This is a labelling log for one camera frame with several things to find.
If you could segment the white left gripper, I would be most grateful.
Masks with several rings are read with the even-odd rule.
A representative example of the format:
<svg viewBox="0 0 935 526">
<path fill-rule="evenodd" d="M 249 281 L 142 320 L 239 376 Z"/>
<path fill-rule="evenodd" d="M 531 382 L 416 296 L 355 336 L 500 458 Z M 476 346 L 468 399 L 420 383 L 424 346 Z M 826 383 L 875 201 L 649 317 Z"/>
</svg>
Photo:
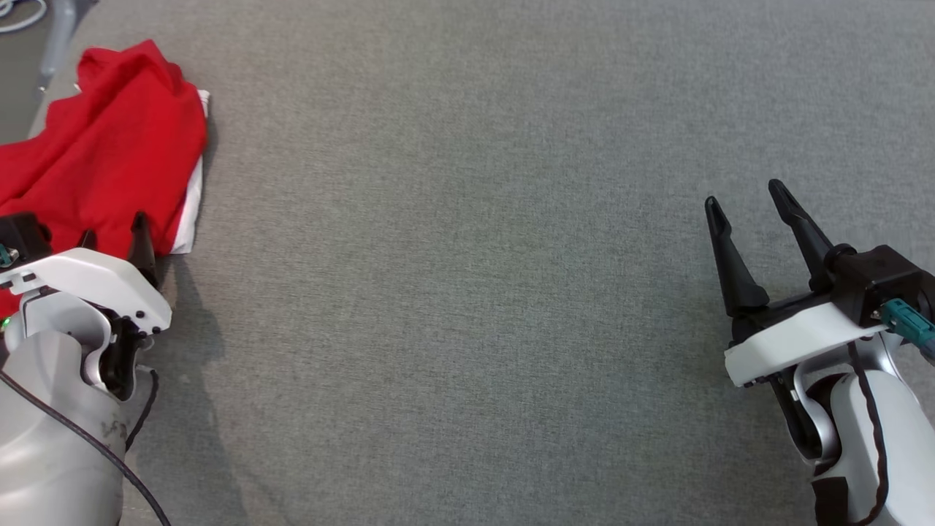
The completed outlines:
<svg viewBox="0 0 935 526">
<path fill-rule="evenodd" d="M 147 214 L 136 212 L 131 223 L 128 261 L 96 252 L 97 235 L 87 229 L 77 248 L 11 267 L 2 273 L 2 286 L 20 295 L 20 310 L 10 326 L 21 336 L 53 330 L 93 332 L 106 326 L 100 310 L 118 319 L 131 319 L 140 332 L 151 335 L 167 329 L 172 310 L 157 290 L 160 278 Z"/>
</svg>

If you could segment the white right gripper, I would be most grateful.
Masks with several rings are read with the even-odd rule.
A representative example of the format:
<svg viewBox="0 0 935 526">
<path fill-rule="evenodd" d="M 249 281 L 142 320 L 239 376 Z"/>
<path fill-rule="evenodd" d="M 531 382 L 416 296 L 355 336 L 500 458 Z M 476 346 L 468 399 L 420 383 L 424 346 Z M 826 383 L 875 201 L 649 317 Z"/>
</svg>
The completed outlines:
<svg viewBox="0 0 935 526">
<path fill-rule="evenodd" d="M 797 240 L 809 272 L 809 289 L 825 293 L 833 279 L 825 266 L 831 241 L 779 179 L 768 181 L 776 210 Z M 860 350 L 863 365 L 889 371 L 889 342 L 882 325 L 861 327 L 832 302 L 809 305 L 795 297 L 778 309 L 767 291 L 752 278 L 732 240 L 732 227 L 714 196 L 705 200 L 705 214 L 725 312 L 731 317 L 732 340 L 725 350 L 725 369 L 735 386 L 763 382 L 789 367 L 814 362 L 836 364 L 849 343 Z"/>
</svg>

